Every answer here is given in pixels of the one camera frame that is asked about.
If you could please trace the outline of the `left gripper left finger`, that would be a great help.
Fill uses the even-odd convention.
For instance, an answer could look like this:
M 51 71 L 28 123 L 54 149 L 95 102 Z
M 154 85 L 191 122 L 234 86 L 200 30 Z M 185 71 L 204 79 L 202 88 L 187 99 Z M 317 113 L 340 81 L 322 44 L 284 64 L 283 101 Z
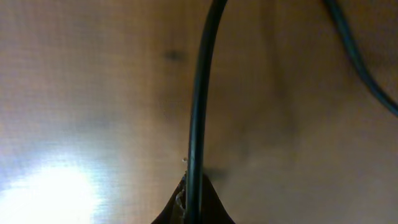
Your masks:
M 186 178 L 187 175 L 184 174 L 164 209 L 152 221 L 152 224 L 184 224 Z

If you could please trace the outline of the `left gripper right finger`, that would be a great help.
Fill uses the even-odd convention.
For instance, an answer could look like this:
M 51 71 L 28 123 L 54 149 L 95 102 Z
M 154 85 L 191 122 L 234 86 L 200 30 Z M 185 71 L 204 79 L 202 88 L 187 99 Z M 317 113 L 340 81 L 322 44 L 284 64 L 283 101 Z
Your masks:
M 235 224 L 206 174 L 202 183 L 201 215 L 202 224 Z

